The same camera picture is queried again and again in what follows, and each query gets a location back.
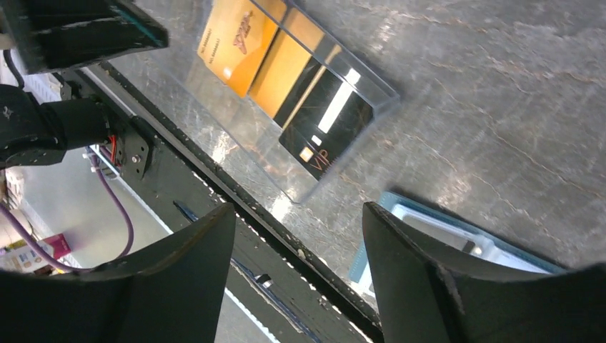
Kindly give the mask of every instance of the clear plastic box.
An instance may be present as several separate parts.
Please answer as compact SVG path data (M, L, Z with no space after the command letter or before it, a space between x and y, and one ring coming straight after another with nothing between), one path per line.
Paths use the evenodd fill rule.
M228 0L215 1L213 11L220 1ZM219 39L214 46L215 36L208 29L199 37L200 47L193 56L189 73L184 72L182 66L157 63L208 110L274 184L293 202L302 203L315 189L342 171L356 149L369 143L376 121L398 105L399 94L297 5L282 0L237 0L236 3L243 1L249 1L254 10L239 13L242 20L235 26L230 26L228 20L215 21L213 34L232 32L233 44L230 40L227 45L240 48L244 55L248 54L247 59L257 54L257 60L248 61L246 69L216 65L214 71L210 69L209 61L217 64L215 57L219 58L214 55ZM231 11L230 18L234 18L232 9L222 11ZM266 16L263 39L267 40L269 35L269 46L261 36L256 41L248 38L260 35L261 29L255 24L262 15ZM268 21L274 23L275 30L268 29ZM241 44L245 36L252 45ZM285 41L291 45L282 48L285 45L280 44ZM304 54L309 60L301 73L293 72L297 78L290 84L292 87L277 86L288 84L290 70L280 74L272 68L278 64L294 66L304 60ZM240 76L250 72L253 76L236 80L232 74L236 69ZM273 88L264 89L262 82ZM234 91L225 91L226 85ZM278 93L287 95L282 102L278 101L279 110L270 114L269 103L279 98ZM329 147L336 152L332 154Z

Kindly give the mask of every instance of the cable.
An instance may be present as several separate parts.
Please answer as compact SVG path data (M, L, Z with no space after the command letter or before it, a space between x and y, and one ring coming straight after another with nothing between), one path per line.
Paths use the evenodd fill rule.
M107 184L107 181L105 180L105 177L104 177L103 173L101 172L101 169L99 168L98 157L94 156L93 152L89 148L86 148L86 151L89 154L91 154L91 163L92 163L93 167L95 168L95 173L99 177L101 184L103 184L103 187L105 188L105 190L107 191L107 193L109 194L111 199L116 204L116 207L118 207L118 210L120 211L120 213L124 217L124 221L126 222L126 227L128 229L128 241L126 242L126 246L125 246L124 250L120 253L120 255L118 255L117 258L124 257L130 252L133 241L134 241L134 227L133 227L132 221L131 221L128 213L126 212L126 209L124 208L124 206L122 206L122 203L120 202L120 200L118 199L118 197L116 196L114 191L112 191L111 188L109 187L109 184ZM32 250L34 250L36 252L36 254L38 254L40 257L42 257L42 259L44 259L46 262L48 262L51 266L53 266L57 269L67 271L67 272L90 272L91 270L93 270L93 268L75 268L72 266L68 266L66 264L62 264L61 262L55 260L55 258L53 258L51 255L49 255L47 252L45 252L44 249L42 249L42 247L40 247L38 245L38 243L34 240L34 238L32 238L27 233L27 230L25 230L23 225L21 225L19 220L17 220L17 218L15 218L15 216L9 211L9 209L7 209L4 205L0 205L0 212L11 223L11 225L19 233L21 238L23 238L23 240L29 245L29 247Z
M2 54L4 56L4 61L6 62L6 65L13 74L15 80L17 80L17 85L19 86L19 88L25 88L25 81L23 81L23 76L21 75L21 73L19 73L19 70L15 66L13 56L11 55L11 50L3 50Z

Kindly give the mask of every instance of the marble tabletop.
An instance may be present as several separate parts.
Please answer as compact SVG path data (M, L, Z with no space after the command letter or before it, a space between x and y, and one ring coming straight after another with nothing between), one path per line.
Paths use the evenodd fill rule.
M566 267L606 259L603 1L298 2L402 95L303 205L214 120L230 111L228 88L208 73L202 106L175 81L197 63L211 0L137 3L171 48L112 64L339 277L362 240L362 203L392 187Z

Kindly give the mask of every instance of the purple cable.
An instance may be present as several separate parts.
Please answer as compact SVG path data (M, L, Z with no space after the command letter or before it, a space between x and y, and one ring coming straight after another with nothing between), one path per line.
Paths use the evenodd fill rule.
M124 208L124 206L122 206L122 203L120 202L118 197L116 197L116 194L114 193L114 191L112 191L111 188L109 187L109 184L107 184L107 180L105 179L105 176L99 169L99 160L97 159L96 156L91 156L91 163L92 163L93 167L95 168L95 172L96 172L97 176L99 177L99 180L101 180L103 187L105 188L107 193L109 193L109 196L111 197L111 199L114 201L114 203L118 207L118 210L120 211L120 213L124 217L124 221L126 222L129 238L128 238L128 241L126 242L126 247L120 253L120 255L118 255L117 258L124 257L130 252L133 241L134 241L134 227L133 227L132 221L131 221L128 213L126 212L126 209ZM36 252L36 254L38 254L40 257L42 257L51 266L53 266L57 269L64 270L66 272L90 272L93 269L93 268L75 268L75 267L71 267L71 266L62 264L61 262L55 260L55 258L53 258L51 255L49 255L47 252L45 252L44 249L42 249L42 247L40 247L38 245L38 243L29 235L27 230L25 230L23 225L21 225L19 220L17 220L17 218L15 218L15 216L9 211L9 209L7 209L4 205L0 205L0 212L11 223L11 225L15 228L15 230L19 233L19 235L21 236L21 238L23 238L23 240L27 243L27 245L29 245L29 247L32 250L34 250Z

